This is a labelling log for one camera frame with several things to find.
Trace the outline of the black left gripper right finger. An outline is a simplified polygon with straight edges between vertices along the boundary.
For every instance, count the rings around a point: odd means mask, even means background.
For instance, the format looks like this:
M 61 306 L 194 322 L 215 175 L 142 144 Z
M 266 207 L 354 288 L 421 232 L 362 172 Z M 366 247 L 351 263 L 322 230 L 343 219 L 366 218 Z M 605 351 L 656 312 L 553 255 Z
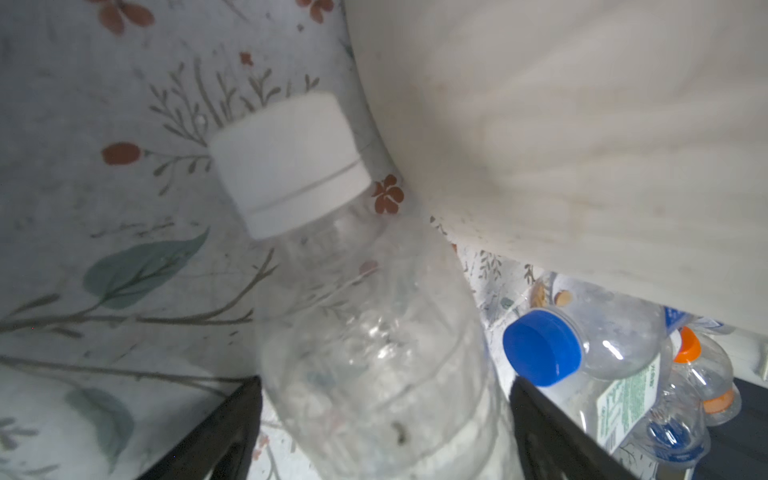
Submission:
M 635 478 L 527 379 L 515 378 L 509 403 L 525 479 Z

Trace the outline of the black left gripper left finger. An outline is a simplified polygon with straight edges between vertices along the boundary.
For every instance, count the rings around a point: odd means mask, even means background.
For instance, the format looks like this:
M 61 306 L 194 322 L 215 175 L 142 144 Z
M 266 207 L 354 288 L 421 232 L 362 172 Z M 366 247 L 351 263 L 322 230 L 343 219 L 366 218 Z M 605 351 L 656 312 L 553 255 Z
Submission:
M 261 379 L 254 376 L 139 479 L 245 479 L 260 433 L 262 410 Z

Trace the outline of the pepsi label clear bottle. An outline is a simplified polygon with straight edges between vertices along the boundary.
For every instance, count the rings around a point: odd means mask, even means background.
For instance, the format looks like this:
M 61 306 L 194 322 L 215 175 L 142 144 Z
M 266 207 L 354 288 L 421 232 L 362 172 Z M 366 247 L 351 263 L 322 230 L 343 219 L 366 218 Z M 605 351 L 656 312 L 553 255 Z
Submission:
M 683 383 L 672 382 L 662 387 L 657 402 L 613 457 L 636 477 L 651 479 L 662 467 L 681 473 L 692 470 L 710 448 L 697 393 Z

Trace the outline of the blue label water bottle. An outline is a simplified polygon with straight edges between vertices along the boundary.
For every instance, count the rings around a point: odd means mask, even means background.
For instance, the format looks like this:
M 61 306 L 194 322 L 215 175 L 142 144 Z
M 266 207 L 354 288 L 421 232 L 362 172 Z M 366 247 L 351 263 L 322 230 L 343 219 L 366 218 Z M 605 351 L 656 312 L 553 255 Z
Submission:
M 577 372 L 614 381 L 651 364 L 689 320 L 686 312 L 546 272 L 502 345 L 515 372 L 537 387 Z

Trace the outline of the orange label clear bottle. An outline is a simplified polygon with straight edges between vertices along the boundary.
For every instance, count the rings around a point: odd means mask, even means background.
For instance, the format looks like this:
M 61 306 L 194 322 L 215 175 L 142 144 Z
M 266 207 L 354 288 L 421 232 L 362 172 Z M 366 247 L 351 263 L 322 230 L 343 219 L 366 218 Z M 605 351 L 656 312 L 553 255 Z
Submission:
M 742 408 L 742 398 L 734 383 L 734 369 L 726 351 L 710 337 L 689 327 L 679 330 L 681 347 L 673 369 L 695 389 L 708 427 L 733 420 Z

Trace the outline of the clear bottle white cap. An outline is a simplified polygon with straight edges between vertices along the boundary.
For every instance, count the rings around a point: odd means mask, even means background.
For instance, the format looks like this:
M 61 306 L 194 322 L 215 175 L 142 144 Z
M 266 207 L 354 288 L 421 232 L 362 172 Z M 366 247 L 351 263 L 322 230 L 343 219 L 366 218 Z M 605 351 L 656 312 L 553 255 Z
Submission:
M 411 217 L 375 212 L 336 98 L 310 93 L 217 132 L 209 151 L 272 254 L 256 365 L 324 479 L 518 479 L 511 409 L 460 261 Z

